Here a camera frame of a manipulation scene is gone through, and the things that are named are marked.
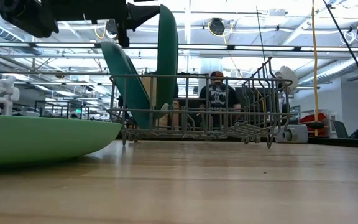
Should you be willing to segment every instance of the man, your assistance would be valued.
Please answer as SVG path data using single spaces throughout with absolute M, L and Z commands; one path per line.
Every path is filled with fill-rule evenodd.
M 211 74 L 212 83 L 208 85 L 208 100 L 212 109 L 225 109 L 226 108 L 226 100 L 228 100 L 228 109 L 232 108 L 233 111 L 240 111 L 241 105 L 240 101 L 237 97 L 236 91 L 230 86 L 223 83 L 224 76 L 222 72 L 213 72 Z M 207 86 L 200 91 L 200 99 L 206 99 L 206 89 Z M 226 96 L 226 88 L 229 88 L 228 94 Z M 200 105 L 200 108 L 205 108 L 205 103 Z M 220 128 L 221 123 L 223 125 L 223 121 L 220 121 L 219 114 L 212 114 L 212 122 L 214 128 Z

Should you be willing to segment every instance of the red object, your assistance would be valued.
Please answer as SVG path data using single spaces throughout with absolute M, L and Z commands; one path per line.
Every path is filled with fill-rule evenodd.
M 323 122 L 327 117 L 324 115 L 324 113 L 318 114 L 318 121 Z M 305 116 L 304 118 L 300 119 L 300 124 L 307 124 L 308 122 L 314 121 L 314 114 Z M 318 136 L 325 136 L 326 135 L 327 128 L 321 128 L 317 129 L 317 135 Z M 314 129 L 308 127 L 308 133 L 309 136 L 314 136 Z

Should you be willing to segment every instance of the table surface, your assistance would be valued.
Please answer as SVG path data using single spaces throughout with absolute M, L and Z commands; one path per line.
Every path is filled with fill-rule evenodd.
M 0 223 L 358 223 L 358 149 L 114 141 L 0 171 Z

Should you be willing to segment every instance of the exposed ductwork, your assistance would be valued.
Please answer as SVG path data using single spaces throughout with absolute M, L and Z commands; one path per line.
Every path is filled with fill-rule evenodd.
M 322 83 L 357 70 L 357 65 L 352 59 L 340 60 L 331 63 L 317 71 L 317 82 Z M 314 82 L 314 72 L 305 76 L 299 81 L 299 86 L 308 85 Z
M 0 27 L 0 38 L 9 41 L 9 42 L 22 42 L 20 39 L 12 35 L 10 32 L 4 30 L 2 27 Z M 33 49 L 33 48 L 19 48 L 21 52 L 23 53 L 29 53 L 33 55 L 41 55 L 42 52 L 39 50 Z

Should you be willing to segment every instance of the mint green bowl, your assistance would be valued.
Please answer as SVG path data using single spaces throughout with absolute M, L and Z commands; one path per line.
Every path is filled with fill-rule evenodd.
M 54 162 L 96 152 L 121 125 L 25 116 L 0 116 L 0 166 Z

